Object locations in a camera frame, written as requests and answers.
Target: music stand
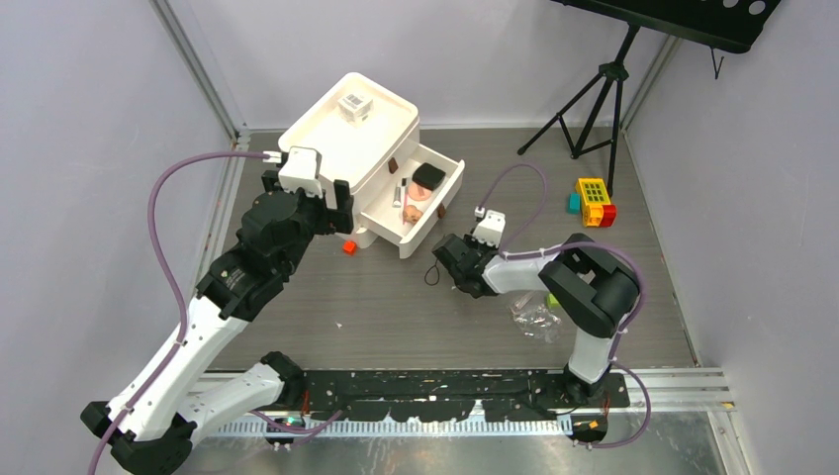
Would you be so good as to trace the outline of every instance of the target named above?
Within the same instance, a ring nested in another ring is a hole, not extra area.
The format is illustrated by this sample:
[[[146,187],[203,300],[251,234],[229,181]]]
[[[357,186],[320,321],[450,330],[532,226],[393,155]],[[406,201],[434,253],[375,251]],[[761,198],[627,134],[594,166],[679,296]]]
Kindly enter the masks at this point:
[[[570,5],[593,13],[606,15],[629,24],[629,30],[614,61],[601,64],[597,75],[574,96],[556,115],[542,127],[527,143],[518,149],[523,155],[554,124],[559,122],[571,158],[577,159],[590,151],[611,145],[608,161],[606,191],[612,194],[614,178],[614,159],[617,155],[617,136],[620,128],[620,104],[623,96],[623,82],[629,73],[623,66],[629,47],[643,28],[649,28],[691,42],[718,48],[735,54],[748,51],[763,31],[772,12],[781,0],[551,0]],[[575,143],[571,139],[568,127],[562,116],[571,109],[601,79],[605,79],[603,89],[595,101],[595,107],[589,114],[583,131]],[[595,120],[606,101],[612,84],[617,84],[614,97],[614,119],[611,126],[611,138],[605,142],[585,148],[586,140],[595,125]]]

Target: red toy block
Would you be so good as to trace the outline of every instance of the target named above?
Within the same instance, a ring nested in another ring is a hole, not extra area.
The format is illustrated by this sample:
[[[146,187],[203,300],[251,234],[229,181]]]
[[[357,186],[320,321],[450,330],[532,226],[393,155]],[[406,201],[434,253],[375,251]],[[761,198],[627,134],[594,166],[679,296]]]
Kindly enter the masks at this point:
[[[343,251],[349,255],[355,254],[355,250],[358,249],[358,244],[355,242],[348,240],[343,244]]]
[[[601,220],[599,228],[608,228],[614,223],[614,218],[617,216],[617,207],[615,205],[604,205],[604,217]]]

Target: tripod leg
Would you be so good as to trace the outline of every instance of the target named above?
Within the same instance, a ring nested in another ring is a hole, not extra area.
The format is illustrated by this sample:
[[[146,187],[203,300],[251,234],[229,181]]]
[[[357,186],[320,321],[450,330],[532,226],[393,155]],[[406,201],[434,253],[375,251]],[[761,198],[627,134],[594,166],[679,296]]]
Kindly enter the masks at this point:
[[[620,100],[623,96],[623,81],[617,81],[614,95],[614,124],[611,125],[611,155],[608,158],[608,180],[606,192],[611,196],[611,182],[614,179],[614,160],[617,157],[617,136],[620,131]]]
[[[583,127],[583,131],[580,132],[580,136],[577,138],[577,144],[571,149],[571,158],[577,159],[580,155],[582,155],[581,151],[583,150],[583,146],[586,145],[586,139],[589,138],[589,134],[592,132],[592,127],[595,126],[595,120],[601,112],[601,108],[606,101],[606,96],[608,95],[608,91],[611,89],[611,84],[613,82],[614,79],[606,79],[604,87],[601,89],[601,94],[598,96],[597,102],[595,102],[595,108],[592,109],[592,113],[589,114],[589,120],[586,121],[586,126]]]
[[[527,143],[522,145],[521,148],[519,148],[516,153],[518,153],[519,155],[524,155],[524,153],[527,151],[527,149],[530,148],[530,146],[533,145],[533,143],[538,141],[540,137],[542,137],[542,134],[548,132],[548,129],[550,129],[551,126],[556,124],[556,121],[558,121],[559,118],[560,118],[559,114],[553,116],[553,118],[550,121],[548,121],[547,124],[545,124],[545,127],[541,128],[539,130],[539,132],[536,133],[535,136],[533,136],[529,141],[527,141]]]
[[[562,108],[561,111],[557,112],[556,115],[553,117],[553,119],[551,119],[550,121],[548,121],[547,124],[545,124],[545,127],[543,127],[541,130],[539,130],[539,132],[537,132],[535,136],[533,136],[529,141],[527,141],[527,143],[522,145],[521,148],[518,149],[517,153],[519,155],[524,155],[524,153],[527,151],[527,149],[530,148],[530,146],[533,145],[536,141],[538,141],[539,138],[542,137],[542,135],[544,133],[548,132],[548,129],[550,129],[551,126],[556,124],[556,121],[558,121],[562,117],[563,114],[568,112],[568,110],[571,109],[571,107],[574,106],[574,104],[576,104],[577,101],[579,101],[581,97],[586,95],[586,93],[589,92],[589,90],[591,88],[595,87],[595,84],[597,84],[598,81],[600,81],[601,77],[603,77],[603,76],[604,75],[599,72],[594,78],[592,78],[592,80],[589,81],[588,84],[586,84],[586,87],[584,87],[580,92],[578,92],[577,95],[574,96],[571,99],[571,101],[568,104],[566,104],[565,107]],[[568,146],[573,148],[574,144],[569,141]]]
[[[557,112],[556,115],[557,116],[562,116],[566,112],[568,112],[568,110],[571,109],[574,106],[574,104],[577,104],[577,101],[579,101],[580,98],[585,96],[586,93],[589,92],[589,90],[591,88],[595,87],[595,84],[597,84],[598,81],[600,81],[603,76],[604,76],[604,74],[602,72],[599,72],[595,77],[592,78],[591,81],[589,81],[588,84],[586,84],[586,87],[581,89],[580,92],[578,92],[576,96],[572,97],[571,100],[568,101],[568,104],[566,104],[565,107],[563,107],[561,111]]]

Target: black square object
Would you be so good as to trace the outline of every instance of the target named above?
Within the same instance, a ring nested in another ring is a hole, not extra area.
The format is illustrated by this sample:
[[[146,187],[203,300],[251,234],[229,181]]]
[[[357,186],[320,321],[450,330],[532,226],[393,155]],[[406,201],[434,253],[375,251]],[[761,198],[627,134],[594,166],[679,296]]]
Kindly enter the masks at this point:
[[[430,163],[423,163],[411,177],[414,182],[427,190],[434,191],[445,178],[445,172]]]
[[[748,51],[781,0],[552,0],[712,48]]]

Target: clear plastic bag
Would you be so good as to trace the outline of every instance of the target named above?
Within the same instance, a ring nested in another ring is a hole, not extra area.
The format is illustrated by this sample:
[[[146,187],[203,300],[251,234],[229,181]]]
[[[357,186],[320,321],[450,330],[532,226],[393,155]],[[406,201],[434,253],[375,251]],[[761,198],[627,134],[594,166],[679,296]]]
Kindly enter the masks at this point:
[[[559,339],[559,317],[548,309],[547,292],[527,292],[510,304],[513,321],[524,335],[553,343]]]

